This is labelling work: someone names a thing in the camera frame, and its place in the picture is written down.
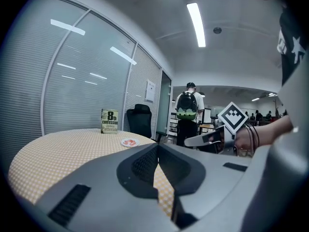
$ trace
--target chair backrest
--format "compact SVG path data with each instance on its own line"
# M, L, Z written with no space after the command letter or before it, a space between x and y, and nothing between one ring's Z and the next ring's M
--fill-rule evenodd
M128 109L126 116L130 132L151 138L151 116L149 106L136 104L134 109Z

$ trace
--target round table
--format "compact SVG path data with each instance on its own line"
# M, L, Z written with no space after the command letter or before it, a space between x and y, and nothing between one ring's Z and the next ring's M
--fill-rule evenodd
M136 138L140 145L154 142L126 131L101 134L100 129L66 130L40 137L23 147L14 157L9 169L9 183L16 194L35 204L52 185L84 163L128 149L121 145L124 138ZM170 217L174 189L159 165L154 175L159 205Z

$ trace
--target door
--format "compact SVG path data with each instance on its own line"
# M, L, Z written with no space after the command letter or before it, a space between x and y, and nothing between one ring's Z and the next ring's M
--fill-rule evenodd
M167 132L168 117L169 117L169 99L170 99L171 80L162 72L158 120L156 130L160 132Z

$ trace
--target black backpack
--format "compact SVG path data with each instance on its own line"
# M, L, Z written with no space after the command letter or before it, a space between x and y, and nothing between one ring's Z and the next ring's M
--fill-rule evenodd
M195 91L183 92L177 103L176 115L179 119L194 120L197 117L197 100L195 99Z

